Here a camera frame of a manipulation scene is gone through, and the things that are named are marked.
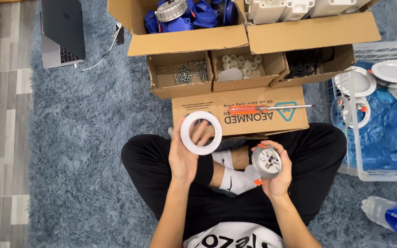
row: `cardboard box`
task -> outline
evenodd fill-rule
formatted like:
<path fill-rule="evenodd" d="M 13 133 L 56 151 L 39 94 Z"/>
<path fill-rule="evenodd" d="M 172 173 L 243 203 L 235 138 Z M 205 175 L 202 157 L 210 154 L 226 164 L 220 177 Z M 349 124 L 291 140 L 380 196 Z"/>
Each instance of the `cardboard box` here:
<path fill-rule="evenodd" d="M 365 12 L 354 14 L 260 25 L 247 20 L 251 52 L 266 54 L 379 41 L 381 36 L 373 14 L 366 11 L 376 2 L 370 1 L 361 8 Z"/>
<path fill-rule="evenodd" d="M 223 71 L 223 55 L 235 54 L 244 56 L 246 60 L 254 61 L 255 55 L 251 54 L 249 47 L 227 48 L 222 50 L 210 51 L 212 71 L 214 74 L 213 91 L 239 90 L 267 86 L 271 81 L 282 79 L 287 73 L 286 62 L 283 53 L 262 54 L 263 61 L 258 65 L 258 69 L 252 71 L 250 78 L 235 81 L 217 82 L 218 73 Z"/>
<path fill-rule="evenodd" d="M 188 63 L 191 70 L 198 72 L 199 66 L 195 61 L 204 59 L 208 82 L 202 82 L 201 79 L 192 76 L 192 83 L 177 84 L 174 75 L 177 75 L 177 68 L 181 68 Z M 208 56 L 208 51 L 196 51 L 179 54 L 156 54 L 146 57 L 146 64 L 150 71 L 151 93 L 157 95 L 160 99 L 179 98 L 192 95 L 207 94 L 211 92 L 212 87 L 212 69 Z"/>
<path fill-rule="evenodd" d="M 353 45 L 323 47 L 321 48 L 321 53 L 325 62 L 318 65 L 316 74 L 282 81 L 273 81 L 270 83 L 270 86 L 273 88 L 278 88 L 302 85 L 313 82 L 324 82 L 340 73 L 350 71 L 346 69 L 356 63 Z M 287 60 L 286 72 L 289 73 L 289 65 L 287 64 Z"/>
<path fill-rule="evenodd" d="M 203 110 L 215 115 L 220 121 L 225 139 L 266 138 L 266 135 L 290 132 L 309 127 L 306 109 L 273 110 L 267 113 L 231 115 L 231 105 L 266 104 L 267 106 L 303 105 L 301 86 L 273 89 L 258 87 L 243 90 L 213 92 L 206 95 L 175 98 L 173 121 L 192 112 Z M 207 127 L 214 133 L 212 126 Z"/>
<path fill-rule="evenodd" d="M 108 0 L 108 12 L 132 35 L 128 56 L 214 50 L 249 44 L 243 19 L 238 15 L 237 25 L 233 26 L 147 34 L 143 18 L 148 11 L 157 10 L 159 1 Z M 243 1 L 236 3 L 244 12 Z"/>

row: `screwdriver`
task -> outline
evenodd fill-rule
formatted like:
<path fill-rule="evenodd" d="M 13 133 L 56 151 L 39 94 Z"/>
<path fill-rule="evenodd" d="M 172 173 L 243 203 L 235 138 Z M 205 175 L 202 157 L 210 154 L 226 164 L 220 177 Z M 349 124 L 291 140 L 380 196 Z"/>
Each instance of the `screwdriver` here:
<path fill-rule="evenodd" d="M 229 111 L 233 115 L 244 115 L 244 114 L 266 113 L 268 110 L 300 109 L 300 108 L 311 108 L 311 107 L 317 107 L 317 106 L 318 106 L 318 104 L 280 106 L 280 107 L 269 107 L 264 104 L 263 105 L 241 105 L 241 106 L 231 106 L 231 107 L 229 107 Z"/>

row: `laptop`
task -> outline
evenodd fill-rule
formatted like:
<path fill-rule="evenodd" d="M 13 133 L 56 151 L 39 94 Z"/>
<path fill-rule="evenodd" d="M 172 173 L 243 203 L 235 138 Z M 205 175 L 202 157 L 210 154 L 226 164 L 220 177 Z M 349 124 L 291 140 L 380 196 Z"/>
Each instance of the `laptop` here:
<path fill-rule="evenodd" d="M 78 0 L 41 0 L 42 66 L 55 68 L 85 59 L 82 5 Z"/>

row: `nike logo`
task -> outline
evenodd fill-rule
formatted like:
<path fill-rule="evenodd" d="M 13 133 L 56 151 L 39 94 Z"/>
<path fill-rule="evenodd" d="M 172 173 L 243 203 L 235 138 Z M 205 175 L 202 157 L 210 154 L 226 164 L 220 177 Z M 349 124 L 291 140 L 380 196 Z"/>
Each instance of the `nike logo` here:
<path fill-rule="evenodd" d="M 232 189 L 232 176 L 231 176 L 231 185 L 229 186 L 229 188 L 227 190 L 231 191 L 231 189 Z"/>

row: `person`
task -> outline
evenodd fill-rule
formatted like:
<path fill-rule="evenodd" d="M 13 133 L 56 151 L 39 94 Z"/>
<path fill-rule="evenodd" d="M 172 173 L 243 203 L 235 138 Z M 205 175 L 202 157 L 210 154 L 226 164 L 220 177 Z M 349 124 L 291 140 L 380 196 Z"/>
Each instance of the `person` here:
<path fill-rule="evenodd" d="M 172 140 L 130 138 L 122 162 L 137 191 L 159 221 L 151 248 L 321 247 L 307 229 L 317 215 L 346 153 L 342 131 L 325 123 L 248 140 L 231 151 L 198 156 L 185 148 L 180 126 Z M 202 121 L 191 140 L 205 145 Z M 282 171 L 261 186 L 243 169 L 258 142 L 279 153 Z M 237 194 L 229 197 L 209 186 Z"/>

